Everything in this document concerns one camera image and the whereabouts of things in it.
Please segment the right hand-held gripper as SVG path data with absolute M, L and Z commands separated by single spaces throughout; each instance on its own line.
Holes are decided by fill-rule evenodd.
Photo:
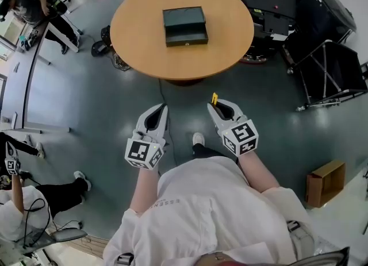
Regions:
M 207 103 L 207 108 L 215 127 L 223 130 L 221 132 L 223 145 L 232 154 L 241 156 L 258 147 L 259 135 L 256 127 L 237 104 L 220 99 L 216 105 Z M 224 130 L 228 120 L 242 123 Z

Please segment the black folding cart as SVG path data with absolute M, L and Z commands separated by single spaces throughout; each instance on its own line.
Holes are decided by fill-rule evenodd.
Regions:
M 326 40 L 297 63 L 291 62 L 289 75 L 300 79 L 306 102 L 301 112 L 313 107 L 330 107 L 368 94 L 368 62 L 343 44 Z

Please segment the large black covered machine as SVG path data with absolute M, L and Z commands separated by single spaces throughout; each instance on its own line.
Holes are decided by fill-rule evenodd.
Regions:
M 297 45 L 316 47 L 325 40 L 345 43 L 357 31 L 352 13 L 339 0 L 297 0 Z

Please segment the long white desk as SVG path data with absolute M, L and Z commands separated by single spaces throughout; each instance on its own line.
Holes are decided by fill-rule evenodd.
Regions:
M 0 130 L 13 130 L 18 132 L 70 132 L 69 127 L 46 125 L 28 121 L 28 104 L 30 88 L 37 61 L 49 65 L 50 62 L 40 56 L 40 49 L 45 35 L 51 32 L 77 53 L 75 46 L 64 34 L 49 22 L 38 28 L 36 42 L 26 52 L 16 51 L 10 59 L 9 74 L 6 78 L 0 111 Z

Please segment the black round chair base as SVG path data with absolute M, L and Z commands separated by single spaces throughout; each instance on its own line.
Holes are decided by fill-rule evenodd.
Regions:
M 91 47 L 92 57 L 99 57 L 108 54 L 111 50 L 112 42 L 110 38 L 110 25 L 101 29 L 101 40 L 97 41 Z

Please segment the grey curved chair back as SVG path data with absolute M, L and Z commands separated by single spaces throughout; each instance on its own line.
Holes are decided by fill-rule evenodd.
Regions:
M 295 262 L 292 266 L 347 266 L 350 258 L 350 247 L 334 252 L 322 253 Z

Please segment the wooden slatted board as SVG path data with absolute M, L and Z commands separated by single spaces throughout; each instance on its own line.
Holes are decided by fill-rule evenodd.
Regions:
M 66 242 L 66 245 L 77 249 L 83 253 L 99 257 L 102 259 L 105 247 L 108 244 L 108 240 L 87 235 L 86 237 L 79 238 Z

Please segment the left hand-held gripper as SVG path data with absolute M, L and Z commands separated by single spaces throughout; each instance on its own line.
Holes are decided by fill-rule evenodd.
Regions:
M 159 104 L 145 111 L 127 140 L 125 160 L 133 167 L 154 170 L 164 155 L 168 107 Z

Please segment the dark green box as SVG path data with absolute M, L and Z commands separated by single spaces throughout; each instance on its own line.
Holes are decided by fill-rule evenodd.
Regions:
M 206 19 L 201 6 L 163 10 L 166 47 L 208 43 Z

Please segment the person's white shirt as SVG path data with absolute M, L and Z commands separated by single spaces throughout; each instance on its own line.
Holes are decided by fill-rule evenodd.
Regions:
M 162 175 L 156 202 L 128 209 L 103 252 L 104 266 L 132 253 L 132 266 L 195 266 L 224 260 L 295 263 L 313 255 L 316 236 L 293 190 L 259 193 L 239 162 L 194 159 Z

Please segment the person's right forearm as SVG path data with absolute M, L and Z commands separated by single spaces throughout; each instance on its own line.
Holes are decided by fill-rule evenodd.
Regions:
M 238 161 L 250 187 L 254 190 L 263 193 L 271 188 L 279 187 L 274 175 L 266 168 L 255 152 L 240 155 Z

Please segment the open cardboard box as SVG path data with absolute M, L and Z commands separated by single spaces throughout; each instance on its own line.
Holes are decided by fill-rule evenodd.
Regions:
M 321 208 L 337 196 L 345 185 L 346 164 L 332 160 L 306 176 L 306 204 Z

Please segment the grey chair seat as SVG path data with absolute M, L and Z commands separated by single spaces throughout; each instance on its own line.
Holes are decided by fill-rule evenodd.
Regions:
M 61 243 L 61 242 L 69 242 L 73 240 L 80 239 L 82 237 L 86 237 L 87 233 L 84 230 L 76 229 L 76 228 L 66 228 L 60 229 L 52 233 L 48 233 L 46 240 L 40 248 L 45 248 L 47 246 Z

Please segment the person's left forearm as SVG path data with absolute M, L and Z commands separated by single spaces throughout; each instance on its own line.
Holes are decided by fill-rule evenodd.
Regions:
M 156 202 L 159 178 L 158 167 L 153 170 L 140 169 L 129 207 L 138 216 L 145 213 Z

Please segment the person's right black trouser leg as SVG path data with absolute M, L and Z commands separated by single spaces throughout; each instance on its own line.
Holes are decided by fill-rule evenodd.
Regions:
M 226 157 L 226 155 L 205 147 L 204 145 L 200 144 L 200 143 L 196 143 L 192 146 L 192 150 L 193 150 L 193 157 L 195 159 L 205 159 L 205 158 L 210 158 L 210 157 Z

